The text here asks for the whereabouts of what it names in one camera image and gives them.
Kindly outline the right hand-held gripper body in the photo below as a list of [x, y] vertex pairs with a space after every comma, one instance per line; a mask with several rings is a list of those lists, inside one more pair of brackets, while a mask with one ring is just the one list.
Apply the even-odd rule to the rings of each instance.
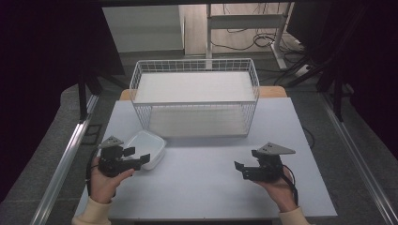
[[281, 155], [295, 154], [296, 151], [287, 147], [280, 146], [276, 143], [268, 142], [257, 150], [260, 158], [256, 158], [259, 163], [258, 167], [246, 167], [247, 174], [250, 176], [248, 180], [274, 182], [283, 176], [283, 163]]

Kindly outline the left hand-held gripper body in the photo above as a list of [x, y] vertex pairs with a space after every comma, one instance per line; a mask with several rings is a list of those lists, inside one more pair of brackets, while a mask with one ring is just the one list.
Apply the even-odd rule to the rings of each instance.
[[111, 136], [99, 145], [99, 171], [107, 177], [116, 177], [124, 171], [142, 167], [140, 159], [127, 159], [123, 156], [123, 142]]

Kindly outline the white plastic food container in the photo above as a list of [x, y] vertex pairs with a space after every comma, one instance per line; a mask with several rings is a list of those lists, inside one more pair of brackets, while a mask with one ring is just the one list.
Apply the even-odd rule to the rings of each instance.
[[135, 148], [135, 153], [128, 156], [128, 159], [139, 159], [141, 156], [150, 155], [150, 160], [145, 163], [142, 168], [150, 171], [154, 169], [165, 155], [166, 141], [158, 135], [141, 130], [131, 137], [125, 144], [124, 148]]

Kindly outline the person's left hand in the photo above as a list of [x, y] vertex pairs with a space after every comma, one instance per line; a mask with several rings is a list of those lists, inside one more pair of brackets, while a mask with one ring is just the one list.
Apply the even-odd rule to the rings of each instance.
[[100, 158], [95, 157], [90, 167], [90, 198], [96, 203], [108, 204], [120, 184], [134, 174], [134, 169], [124, 171], [116, 177], [107, 177], [99, 171], [99, 161]]

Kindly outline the person's right hand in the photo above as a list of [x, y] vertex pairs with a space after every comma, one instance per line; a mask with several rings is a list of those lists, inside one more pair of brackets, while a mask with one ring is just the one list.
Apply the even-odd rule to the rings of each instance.
[[281, 213], [287, 213], [298, 208], [298, 205], [295, 203], [293, 190], [283, 178], [269, 183], [255, 181], [255, 184], [266, 190], [269, 197], [276, 203]]

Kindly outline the black metal stand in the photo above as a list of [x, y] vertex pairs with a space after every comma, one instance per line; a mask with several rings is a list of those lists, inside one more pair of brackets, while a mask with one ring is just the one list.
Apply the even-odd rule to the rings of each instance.
[[337, 77], [334, 81], [333, 92], [333, 112], [339, 122], [343, 122], [342, 117], [342, 97], [343, 97], [343, 79]]
[[86, 89], [94, 96], [98, 96], [102, 92], [102, 86], [98, 79], [99, 74], [95, 70], [82, 71], [78, 76], [78, 93], [79, 93], [79, 109], [80, 122], [82, 123], [88, 116]]

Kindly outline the white power strip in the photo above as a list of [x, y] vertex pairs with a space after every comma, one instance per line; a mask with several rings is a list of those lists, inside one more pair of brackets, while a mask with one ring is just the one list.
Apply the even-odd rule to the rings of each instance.
[[304, 65], [295, 73], [295, 76], [300, 77], [300, 76], [304, 75], [305, 73], [309, 72], [313, 68], [314, 67], [312, 65]]

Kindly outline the dark curtain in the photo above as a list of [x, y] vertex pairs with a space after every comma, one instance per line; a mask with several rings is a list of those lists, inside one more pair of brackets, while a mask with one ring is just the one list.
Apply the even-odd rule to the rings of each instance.
[[0, 202], [33, 156], [79, 77], [121, 75], [94, 0], [0, 0]]
[[314, 63], [326, 62], [348, 30], [359, 4], [367, 6], [337, 57], [351, 103], [398, 155], [398, 0], [311, 0], [294, 5], [287, 32]]

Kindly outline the grey board panel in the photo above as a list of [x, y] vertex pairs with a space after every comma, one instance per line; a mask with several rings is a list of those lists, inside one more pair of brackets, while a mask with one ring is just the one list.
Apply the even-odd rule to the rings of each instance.
[[184, 48], [178, 6], [104, 7], [119, 53]]

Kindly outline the black square floor frame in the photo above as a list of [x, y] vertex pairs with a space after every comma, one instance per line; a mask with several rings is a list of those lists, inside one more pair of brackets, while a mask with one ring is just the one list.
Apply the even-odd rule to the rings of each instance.
[[89, 125], [84, 133], [82, 145], [96, 145], [100, 137], [102, 124]]

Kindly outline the aluminium rail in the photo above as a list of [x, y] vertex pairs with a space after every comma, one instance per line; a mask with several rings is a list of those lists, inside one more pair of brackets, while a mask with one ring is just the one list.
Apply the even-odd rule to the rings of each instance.
[[77, 154], [83, 136], [92, 118], [93, 111], [99, 100], [98, 96], [91, 95], [88, 102], [84, 105], [87, 116], [79, 122], [72, 132], [68, 145], [54, 171], [53, 177], [47, 186], [38, 208], [33, 215], [29, 225], [45, 225], [51, 214], [55, 201], [66, 180], [71, 164]]
[[373, 199], [381, 217], [383, 217], [386, 225], [398, 225], [398, 214], [394, 211], [394, 208], [390, 202], [390, 199], [386, 195], [384, 189], [375, 179], [374, 174], [371, 172], [365, 159], [360, 153], [359, 148], [354, 142], [352, 136], [348, 132], [344, 122], [342, 122], [332, 109], [332, 102], [329, 99], [328, 94], [319, 94], [323, 106], [329, 116], [330, 121], [334, 125], [336, 132], [340, 136], [344, 147], [353, 161], [364, 185], [368, 189], [371, 198]]

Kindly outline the white desk frame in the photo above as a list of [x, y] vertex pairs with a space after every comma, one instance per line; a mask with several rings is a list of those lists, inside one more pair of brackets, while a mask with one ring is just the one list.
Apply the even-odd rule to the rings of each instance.
[[280, 70], [287, 70], [287, 65], [280, 50], [283, 31], [292, 4], [287, 3], [284, 11], [275, 14], [247, 14], [247, 15], [215, 15], [212, 5], [207, 4], [207, 45], [206, 58], [212, 57], [212, 31], [227, 29], [274, 29], [275, 37], [270, 42], [271, 52]]

